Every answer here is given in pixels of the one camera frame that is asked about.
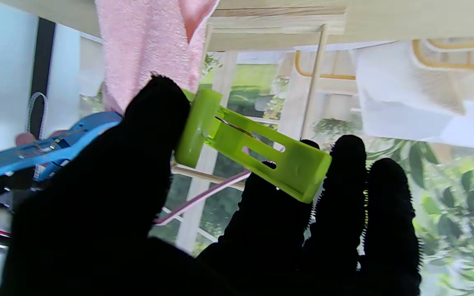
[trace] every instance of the clothespin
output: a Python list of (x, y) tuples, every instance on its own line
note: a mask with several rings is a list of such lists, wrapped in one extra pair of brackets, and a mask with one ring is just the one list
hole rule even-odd
[(119, 124), (121, 120), (122, 116), (115, 112), (91, 114), (79, 120), (65, 133), (0, 151), (0, 176), (48, 163), (37, 178), (37, 181), (45, 180), (57, 171), (64, 161), (71, 161), (100, 133)]

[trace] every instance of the hand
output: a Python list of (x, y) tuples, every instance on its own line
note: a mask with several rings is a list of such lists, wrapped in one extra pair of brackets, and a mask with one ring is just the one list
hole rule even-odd
[(331, 156), (301, 272), (315, 279), (318, 290), (337, 294), (419, 295), (420, 247), (402, 168), (381, 159), (367, 174), (365, 146), (352, 135), (341, 137)]

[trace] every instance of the wooden rod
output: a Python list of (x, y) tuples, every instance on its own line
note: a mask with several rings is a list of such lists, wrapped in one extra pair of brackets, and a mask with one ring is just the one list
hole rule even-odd
[[(217, 177), (217, 176), (214, 176), (214, 175), (198, 172), (196, 170), (187, 169), (185, 167), (180, 167), (180, 166), (174, 166), (171, 169), (171, 172), (174, 173), (174, 174), (179, 174), (179, 175), (188, 176), (188, 177), (192, 177), (192, 178), (200, 178), (200, 179), (203, 179), (203, 180), (208, 180), (209, 182), (216, 183), (216, 184), (222, 183), (226, 180), (226, 178)], [(244, 183), (243, 182), (235, 183), (233, 185), (230, 185), (230, 187), (235, 188), (235, 189), (240, 190), (240, 191), (243, 191), (244, 190)]]
[(303, 127), (301, 127), (301, 138), (307, 136), (305, 131), (309, 123), (309, 111), (312, 108), (312, 98), (318, 90), (318, 79), (323, 65), (324, 54), (327, 50), (327, 39), (329, 37), (329, 26), (323, 24), (321, 26), (321, 35), (319, 36), (318, 51), (316, 52), (316, 60), (314, 61), (314, 70), (312, 71), (312, 78), (310, 79), (310, 89), (308, 91), (307, 105), (304, 111)]

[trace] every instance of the leaf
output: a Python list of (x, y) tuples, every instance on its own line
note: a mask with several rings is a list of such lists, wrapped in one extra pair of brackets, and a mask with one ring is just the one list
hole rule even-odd
[(442, 203), (445, 204), (448, 208), (455, 207), (455, 198), (451, 192), (451, 187), (447, 187), (444, 190), (444, 197), (442, 197)]
[(473, 176), (473, 170), (470, 170), (463, 173), (462, 179), (460, 180), (460, 183), (462, 183), (462, 187), (464, 187), (464, 190), (466, 190), (467, 192), (471, 189), (472, 176)]
[(470, 212), (474, 211), (474, 190), (467, 193), (466, 203)]
[(433, 200), (432, 197), (428, 195), (424, 195), (422, 197), (422, 207), (425, 210), (425, 212), (429, 215), (440, 215), (442, 214), (442, 211), (436, 204), (435, 200)]
[(439, 258), (439, 259), (434, 259), (432, 261), (429, 261), (429, 264), (433, 266), (445, 266), (446, 261), (444, 260), (444, 258)]
[(401, 157), (400, 157), (400, 150), (401, 149), (396, 149), (394, 152), (393, 152), (393, 155), (391, 155), (391, 159), (396, 161), (396, 162), (400, 162), (401, 160)]
[(425, 157), (425, 159), (427, 159), (427, 161), (429, 161), (430, 163), (440, 164), (440, 162), (438, 162), (438, 159), (436, 158), (435, 154), (431, 150), (431, 146), (429, 146), (428, 143), (424, 143), (424, 142), (421, 142), (421, 144), (422, 144), (423, 150), (425, 150), (423, 152), (423, 156)]
[(409, 150), (409, 167), (411, 168), (411, 176), (418, 186), (425, 189), (423, 185), (423, 163), (421, 150), (418, 143), (411, 146)]
[(438, 221), (438, 233), (448, 238), (459, 238), (462, 234), (460, 227), (454, 223), (446, 214), (443, 214)]

